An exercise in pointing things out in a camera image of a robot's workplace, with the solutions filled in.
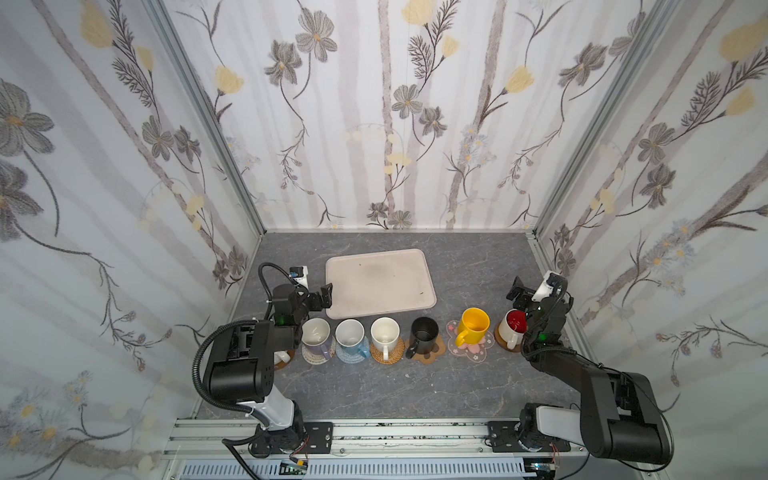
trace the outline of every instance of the yellow mug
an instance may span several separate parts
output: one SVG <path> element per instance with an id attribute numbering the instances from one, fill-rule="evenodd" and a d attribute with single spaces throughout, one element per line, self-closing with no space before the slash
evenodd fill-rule
<path id="1" fill-rule="evenodd" d="M 474 345 L 480 343 L 488 327 L 491 325 L 491 319 L 488 314 L 479 308 L 468 308 L 462 314 L 462 321 L 458 325 L 456 332 L 456 346 L 465 343 Z"/>

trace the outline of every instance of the gray table surface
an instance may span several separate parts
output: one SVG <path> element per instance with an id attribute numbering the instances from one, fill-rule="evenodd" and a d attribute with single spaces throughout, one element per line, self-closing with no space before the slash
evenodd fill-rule
<path id="1" fill-rule="evenodd" d="M 408 248 L 424 252 L 437 304 L 427 310 L 390 315 L 406 340 L 411 322 L 430 316 L 447 341 L 447 322 L 460 319 L 470 306 L 485 310 L 495 327 L 511 308 L 505 296 L 516 275 L 526 286 L 541 282 L 522 233 L 268 233 L 253 260 L 235 318 L 263 316 L 266 296 L 255 267 L 261 262 L 277 263 L 286 270 L 307 265 L 310 290 L 317 290 L 325 283 L 325 265 L 331 257 Z M 273 271 L 266 277 L 272 288 L 282 279 Z M 340 321 L 328 319 L 324 312 L 310 316 L 327 319 L 332 329 Z M 358 318 L 367 336 L 374 319 Z M 498 345 L 488 351 L 483 363 L 446 351 L 431 365 L 403 358 L 392 366 L 373 359 L 348 365 L 337 358 L 312 366 L 297 350 L 293 361 L 275 373 L 275 386 L 299 403 L 305 419 L 517 416 L 526 402 L 568 406 L 579 400 L 571 387 Z M 241 416 L 206 403 L 198 413 L 199 419 Z"/>

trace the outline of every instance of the wooden coaster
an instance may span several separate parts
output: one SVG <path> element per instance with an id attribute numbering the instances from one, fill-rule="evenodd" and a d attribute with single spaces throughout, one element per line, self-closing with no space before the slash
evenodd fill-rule
<path id="1" fill-rule="evenodd" d="M 496 330 L 493 331 L 493 336 L 496 339 L 496 343 L 498 343 L 498 346 L 500 346 L 501 348 L 503 348 L 504 350 L 506 350 L 508 352 L 520 353 L 520 344 L 519 343 L 517 345 L 515 345 L 515 348 L 512 349 L 512 350 L 507 348 L 507 343 L 504 341 L 504 339 L 502 339 L 501 333 L 498 332 L 499 325 L 501 325 L 501 324 L 499 323 L 496 326 Z"/>
<path id="2" fill-rule="evenodd" d="M 402 353 L 406 350 L 406 343 L 402 341 L 402 338 L 397 339 L 397 346 L 389 354 L 389 360 L 384 361 L 384 354 L 381 353 L 376 346 L 371 342 L 371 358 L 383 365 L 394 365 L 398 360 L 402 358 Z"/>
<path id="3" fill-rule="evenodd" d="M 290 357 L 290 360 L 287 362 L 284 362 L 283 360 L 280 360 L 278 363 L 275 363 L 275 370 L 284 369 L 288 366 L 291 360 L 293 360 L 293 357 L 296 355 L 296 350 L 287 350 L 286 353 L 288 353 L 288 356 Z"/>
<path id="4" fill-rule="evenodd" d="M 411 346 L 410 337 L 408 338 L 408 341 L 405 342 L 405 344 L 407 350 L 408 347 Z M 445 342 L 442 341 L 442 335 L 437 335 L 435 345 L 432 346 L 432 351 L 425 353 L 424 355 L 417 353 L 413 356 L 413 359 L 420 361 L 424 365 L 429 365 L 430 363 L 434 363 L 435 360 L 437 360 L 437 357 L 441 356 L 443 353 L 445 353 Z"/>

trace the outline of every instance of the mounting plate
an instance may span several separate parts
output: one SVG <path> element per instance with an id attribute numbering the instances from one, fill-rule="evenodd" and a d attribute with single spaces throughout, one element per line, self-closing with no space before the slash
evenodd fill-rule
<path id="1" fill-rule="evenodd" d="M 515 426 L 519 422 L 488 422 L 488 441 L 492 447 L 494 453 L 517 453 L 528 452 L 524 449 L 520 443 L 518 443 L 518 433 L 515 430 Z M 558 440 L 554 443 L 554 446 L 559 452 L 570 452 L 571 444 L 563 440 Z M 552 452 L 552 447 L 547 445 L 543 447 L 539 452 Z"/>

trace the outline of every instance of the paw-shaped coaster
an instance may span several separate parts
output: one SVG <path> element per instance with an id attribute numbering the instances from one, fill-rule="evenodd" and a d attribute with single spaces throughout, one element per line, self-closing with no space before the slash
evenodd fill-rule
<path id="1" fill-rule="evenodd" d="M 485 332 L 482 340 L 475 344 L 469 345 L 467 343 L 456 346 L 456 330 L 458 329 L 458 320 L 451 320 L 446 326 L 448 330 L 449 341 L 447 343 L 448 350 L 455 356 L 466 356 L 468 359 L 475 363 L 482 363 L 485 361 L 486 350 L 491 348 L 495 340 L 493 340 L 493 332 Z"/>

